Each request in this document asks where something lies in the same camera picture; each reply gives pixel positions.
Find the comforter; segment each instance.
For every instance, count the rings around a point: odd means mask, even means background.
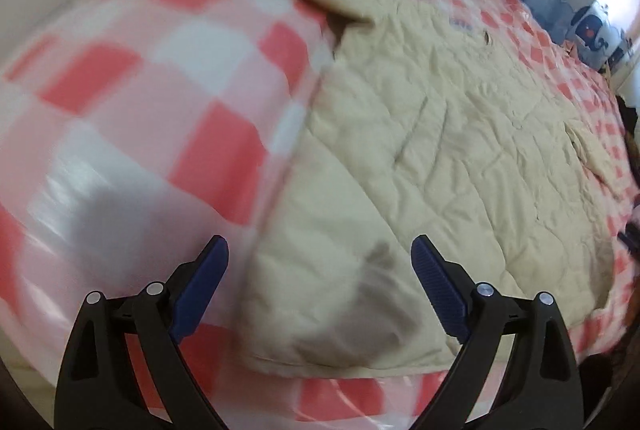
[[[603,306],[613,250],[585,169],[623,190],[574,106],[432,4],[314,1],[356,22],[249,270],[249,363],[330,377],[450,363],[410,267],[420,233],[506,295],[550,291],[568,325]]]

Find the wrinkled fabric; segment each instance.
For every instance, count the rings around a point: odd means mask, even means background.
[[[248,272],[246,361],[332,378],[449,365],[457,347],[410,265],[421,233],[505,295],[550,291],[568,326],[603,306],[613,251],[584,167],[620,187],[574,106],[429,3],[314,1],[358,22]]]

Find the bedding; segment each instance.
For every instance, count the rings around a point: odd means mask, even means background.
[[[248,270],[250,365],[332,378],[450,365],[410,265],[425,232],[476,282],[550,291],[568,326],[604,306],[613,249],[583,168],[622,187],[566,97],[429,3],[314,1],[361,23],[322,79]]]
[[[567,59],[554,46],[549,46],[545,33],[518,0],[427,1],[439,6],[450,15],[451,21],[461,28],[486,29],[491,37],[501,36],[510,43],[511,49],[524,65],[532,68],[551,89],[561,91],[575,105],[582,121],[609,152],[616,175],[621,182],[628,183],[623,197],[616,198],[609,189],[601,187],[600,181],[592,173],[586,171],[588,179],[595,185],[606,207],[609,232],[615,235],[628,217],[630,198],[635,195],[637,189],[632,184],[624,156],[620,134],[622,124],[612,95],[602,78],[582,64]],[[163,226],[164,229],[171,229],[170,223]],[[170,239],[171,237],[167,236],[163,240]],[[184,244],[187,244],[185,239],[175,241],[176,248]],[[612,244],[615,249],[614,281],[607,304],[571,331],[572,342],[579,358],[590,352],[607,349],[619,339],[623,331],[622,320],[631,292],[633,266],[628,254],[614,241],[614,237]],[[153,262],[155,266],[162,267],[162,260],[171,257],[168,253],[160,255]],[[15,262],[19,263],[22,258],[23,256],[17,255]],[[51,281],[44,282],[41,289],[47,296],[40,296],[40,299],[45,298],[47,302],[62,299],[63,301],[59,302],[59,305],[62,305],[65,295],[76,287],[78,276],[64,260],[56,259],[53,262],[57,269],[49,266],[46,270],[55,273],[55,276]],[[231,263],[236,277],[244,273],[244,264],[245,261],[238,258]],[[42,261],[38,261],[38,265],[42,266]],[[154,279],[159,272],[159,268],[145,271],[149,275],[153,274]],[[63,287],[52,289],[53,280]],[[254,428],[258,420],[278,428],[291,429],[355,429],[372,426],[405,428],[425,407],[444,378],[444,374],[438,372],[379,380],[302,380],[275,378],[247,370],[238,360],[235,350],[236,337],[229,329],[229,313],[236,305],[237,296],[237,289],[233,285],[227,283],[216,294],[215,307],[212,306],[213,309],[210,309],[206,322],[194,336],[186,339],[181,345],[183,354],[207,396],[233,428]],[[82,287],[83,285],[78,286],[78,294]],[[40,304],[43,309],[47,305],[51,304]],[[0,308],[2,326],[5,330],[14,341],[20,342],[20,349],[28,354],[31,363],[36,363],[39,370],[47,373],[48,378],[54,378],[55,371],[51,370],[48,363],[56,363],[61,351],[52,351],[48,344],[45,346],[52,340],[47,331],[43,330],[46,326],[41,324],[42,318],[35,319],[36,323],[32,326],[39,334],[38,338],[34,338],[33,333],[30,336],[29,331],[18,325],[19,319],[7,311],[5,303],[0,303]],[[35,309],[30,307],[25,311],[33,316],[37,310],[38,306],[35,306]],[[130,349],[134,363],[138,366],[138,377],[148,405],[157,412],[161,403],[150,387],[150,379],[145,376],[143,360],[136,351],[135,342],[131,343]],[[479,400],[475,415],[481,414],[489,407],[499,379],[500,369],[496,368],[486,384],[486,391]]]

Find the transparent plastic wrap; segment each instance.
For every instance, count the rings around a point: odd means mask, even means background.
[[[553,46],[518,0],[434,1],[488,42],[510,38],[601,137],[628,177],[623,200],[602,189],[614,240],[637,188],[606,83]],[[444,372],[279,378],[236,353],[250,250],[334,43],[326,15],[304,0],[81,0],[0,70],[0,326],[47,380],[87,292],[132,295],[218,233],[229,267],[180,349],[230,428],[407,428],[424,409]],[[607,306],[571,333],[580,357],[622,334],[634,268],[613,244]],[[139,344],[128,343],[162,413]],[[492,370],[473,416],[502,372]]]

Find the label on blanket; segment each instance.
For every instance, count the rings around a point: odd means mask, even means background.
[[[449,23],[453,27],[458,28],[459,30],[465,30],[467,32],[472,32],[474,30],[473,26],[466,22],[465,19],[458,19],[456,17],[450,17]]]

